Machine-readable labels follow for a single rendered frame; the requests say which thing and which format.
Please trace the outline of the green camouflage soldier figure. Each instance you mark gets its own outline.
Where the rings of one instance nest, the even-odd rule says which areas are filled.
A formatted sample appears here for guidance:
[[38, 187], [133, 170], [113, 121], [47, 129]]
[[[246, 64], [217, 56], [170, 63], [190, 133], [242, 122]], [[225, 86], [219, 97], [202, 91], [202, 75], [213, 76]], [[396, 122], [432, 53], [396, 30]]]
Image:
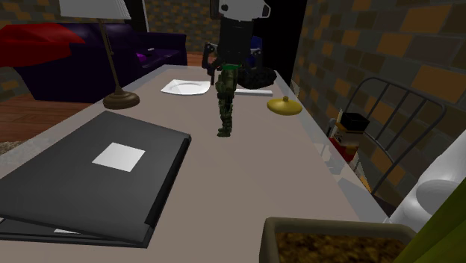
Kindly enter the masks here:
[[222, 127], [218, 129], [218, 137], [229, 137], [232, 132], [232, 109], [234, 93], [237, 88], [239, 65], [225, 64], [215, 84]]

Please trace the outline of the dark purple sofa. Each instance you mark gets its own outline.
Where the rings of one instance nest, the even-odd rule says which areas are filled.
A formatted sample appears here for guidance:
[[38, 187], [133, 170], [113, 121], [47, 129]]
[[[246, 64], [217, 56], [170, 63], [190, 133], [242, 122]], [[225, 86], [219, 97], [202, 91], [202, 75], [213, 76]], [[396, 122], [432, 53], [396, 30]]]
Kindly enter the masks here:
[[[115, 91], [102, 33], [97, 23], [64, 23], [84, 40], [71, 55], [14, 69], [36, 100], [94, 103]], [[119, 84], [124, 87], [165, 65], [187, 65], [184, 34], [139, 32], [128, 24], [106, 23]]]

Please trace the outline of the white flat bar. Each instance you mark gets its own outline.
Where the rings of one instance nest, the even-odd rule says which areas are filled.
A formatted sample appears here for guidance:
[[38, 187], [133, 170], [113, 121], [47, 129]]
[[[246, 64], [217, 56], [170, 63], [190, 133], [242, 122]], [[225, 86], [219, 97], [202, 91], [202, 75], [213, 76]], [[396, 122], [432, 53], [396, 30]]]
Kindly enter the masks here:
[[236, 89], [235, 94], [247, 96], [273, 96], [273, 92], [271, 90]]

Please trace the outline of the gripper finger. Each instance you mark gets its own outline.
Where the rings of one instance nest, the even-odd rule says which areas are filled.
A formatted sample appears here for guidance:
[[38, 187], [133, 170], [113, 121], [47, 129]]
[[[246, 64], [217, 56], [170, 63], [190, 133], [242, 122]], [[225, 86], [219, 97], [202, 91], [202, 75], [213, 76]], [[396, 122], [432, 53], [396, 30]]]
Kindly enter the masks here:
[[251, 56], [254, 57], [253, 62], [251, 63], [252, 68], [261, 68], [263, 61], [263, 52], [261, 49], [250, 49]]
[[212, 62], [209, 61], [210, 55], [218, 55], [217, 48], [217, 44], [206, 42], [202, 55], [202, 68], [206, 69], [207, 74], [211, 77], [211, 85], [214, 85], [215, 71], [220, 71], [223, 65], [222, 58], [215, 58]]

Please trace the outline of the black lumpy object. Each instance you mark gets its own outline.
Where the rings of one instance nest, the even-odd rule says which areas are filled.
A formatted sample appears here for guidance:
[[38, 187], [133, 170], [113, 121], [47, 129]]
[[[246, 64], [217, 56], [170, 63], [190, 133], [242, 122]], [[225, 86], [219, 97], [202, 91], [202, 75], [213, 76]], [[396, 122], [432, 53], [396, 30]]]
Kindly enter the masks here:
[[264, 66], [251, 69], [240, 68], [237, 83], [246, 89], [257, 90], [272, 85], [276, 78], [276, 72]]

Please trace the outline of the gold round lid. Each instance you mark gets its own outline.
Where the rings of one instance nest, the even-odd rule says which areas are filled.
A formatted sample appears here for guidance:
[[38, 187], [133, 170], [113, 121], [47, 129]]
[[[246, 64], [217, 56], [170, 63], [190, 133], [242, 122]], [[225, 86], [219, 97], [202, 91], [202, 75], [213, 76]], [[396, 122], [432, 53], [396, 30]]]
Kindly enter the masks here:
[[282, 116], [297, 115], [302, 111], [301, 104], [289, 99], [287, 96], [283, 96], [281, 99], [271, 99], [267, 102], [267, 108]]

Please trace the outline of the brown table lamp white shade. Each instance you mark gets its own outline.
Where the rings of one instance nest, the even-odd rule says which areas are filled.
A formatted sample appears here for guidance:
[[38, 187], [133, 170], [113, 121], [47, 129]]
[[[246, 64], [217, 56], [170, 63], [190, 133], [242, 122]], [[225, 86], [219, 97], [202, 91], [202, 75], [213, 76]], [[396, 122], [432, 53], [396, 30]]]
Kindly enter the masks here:
[[132, 92], [124, 91], [119, 84], [113, 62], [114, 52], [109, 43], [109, 37], [104, 26], [105, 19], [131, 19], [124, 0], [58, 0], [60, 14], [65, 17], [97, 19], [102, 34], [103, 43], [108, 56], [111, 72], [114, 77], [115, 91], [107, 95], [102, 103], [112, 110], [131, 108], [140, 103], [140, 97]]

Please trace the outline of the grey-brown table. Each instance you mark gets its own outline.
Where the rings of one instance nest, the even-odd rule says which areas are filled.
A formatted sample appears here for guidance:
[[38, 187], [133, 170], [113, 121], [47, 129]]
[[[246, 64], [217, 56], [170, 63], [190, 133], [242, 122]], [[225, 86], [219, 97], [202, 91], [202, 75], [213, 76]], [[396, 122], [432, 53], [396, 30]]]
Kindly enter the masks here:
[[125, 115], [192, 141], [146, 249], [0, 241], [0, 263], [258, 263], [268, 217], [381, 223], [385, 212], [303, 111], [280, 116], [265, 96], [236, 96], [233, 132], [220, 138], [217, 96], [173, 96], [174, 79], [204, 81], [197, 66], [163, 66], [128, 89]]

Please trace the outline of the red nutcracker toy figure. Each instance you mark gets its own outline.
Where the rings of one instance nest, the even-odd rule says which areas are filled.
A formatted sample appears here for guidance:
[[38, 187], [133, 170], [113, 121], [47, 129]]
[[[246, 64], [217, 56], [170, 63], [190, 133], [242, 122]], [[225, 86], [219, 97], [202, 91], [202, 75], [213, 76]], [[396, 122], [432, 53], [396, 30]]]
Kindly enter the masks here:
[[355, 172], [360, 164], [358, 148], [370, 121], [360, 113], [339, 110], [337, 118], [331, 118], [326, 136], [342, 158]]

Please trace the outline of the yellow-green plant leaf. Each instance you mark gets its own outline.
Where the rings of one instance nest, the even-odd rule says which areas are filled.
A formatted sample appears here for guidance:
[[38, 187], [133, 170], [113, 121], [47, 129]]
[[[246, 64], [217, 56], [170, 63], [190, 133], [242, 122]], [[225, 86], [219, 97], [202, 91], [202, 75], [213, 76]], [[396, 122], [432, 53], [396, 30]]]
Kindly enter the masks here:
[[466, 185], [453, 191], [393, 263], [466, 263]]

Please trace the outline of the white square plate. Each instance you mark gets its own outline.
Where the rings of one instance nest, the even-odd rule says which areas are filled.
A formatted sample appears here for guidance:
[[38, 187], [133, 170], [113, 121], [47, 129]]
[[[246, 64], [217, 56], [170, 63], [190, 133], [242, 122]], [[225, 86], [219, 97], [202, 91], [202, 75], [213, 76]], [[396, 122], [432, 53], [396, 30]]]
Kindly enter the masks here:
[[180, 96], [202, 95], [210, 89], [209, 81], [186, 81], [173, 79], [169, 84], [161, 89], [162, 93]]

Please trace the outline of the red cloth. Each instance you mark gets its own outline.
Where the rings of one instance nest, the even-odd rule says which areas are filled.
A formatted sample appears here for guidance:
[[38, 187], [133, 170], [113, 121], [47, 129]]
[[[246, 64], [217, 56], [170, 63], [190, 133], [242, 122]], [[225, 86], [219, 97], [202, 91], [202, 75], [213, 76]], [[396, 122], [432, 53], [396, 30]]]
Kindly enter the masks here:
[[57, 23], [6, 25], [0, 29], [0, 67], [43, 64], [71, 55], [70, 43], [84, 44]]

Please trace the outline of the dark metal chair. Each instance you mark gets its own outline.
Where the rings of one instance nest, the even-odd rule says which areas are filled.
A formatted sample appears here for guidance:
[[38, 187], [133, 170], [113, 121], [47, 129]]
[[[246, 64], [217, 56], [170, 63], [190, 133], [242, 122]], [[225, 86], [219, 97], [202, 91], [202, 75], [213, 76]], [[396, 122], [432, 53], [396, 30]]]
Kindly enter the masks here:
[[[389, 161], [388, 167], [382, 168], [382, 176], [376, 183], [369, 186], [372, 195], [384, 185], [384, 181], [399, 167], [401, 161], [440, 123], [445, 116], [446, 106], [435, 101], [431, 96], [422, 95], [410, 87], [386, 81], [377, 77], [369, 77], [361, 81], [349, 95], [349, 102], [345, 111], [351, 105], [356, 105], [362, 96], [361, 88], [369, 84], [379, 92], [374, 99], [366, 99], [361, 108], [368, 107], [364, 115], [370, 121], [376, 121], [382, 127], [375, 131], [369, 129], [364, 136], [376, 145], [382, 152], [384, 159]], [[420, 130], [412, 136], [406, 137], [406, 129], [412, 127], [419, 119], [420, 112], [429, 105], [438, 108], [434, 120], [427, 125], [421, 125]]]

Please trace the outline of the black binder with white label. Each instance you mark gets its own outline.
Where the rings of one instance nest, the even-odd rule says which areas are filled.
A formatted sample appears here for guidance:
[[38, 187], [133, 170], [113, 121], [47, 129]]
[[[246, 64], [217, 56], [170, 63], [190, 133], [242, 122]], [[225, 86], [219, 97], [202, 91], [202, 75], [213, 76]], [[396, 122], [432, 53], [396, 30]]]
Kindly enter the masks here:
[[0, 240], [148, 247], [190, 142], [100, 113], [0, 179]]

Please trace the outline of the olive planter box with soil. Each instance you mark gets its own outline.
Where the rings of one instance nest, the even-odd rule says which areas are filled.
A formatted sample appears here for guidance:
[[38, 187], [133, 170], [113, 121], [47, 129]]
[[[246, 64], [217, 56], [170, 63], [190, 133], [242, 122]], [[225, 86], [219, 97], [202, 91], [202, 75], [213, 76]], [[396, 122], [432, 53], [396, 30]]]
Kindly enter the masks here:
[[415, 235], [400, 224], [269, 217], [259, 263], [394, 263]]

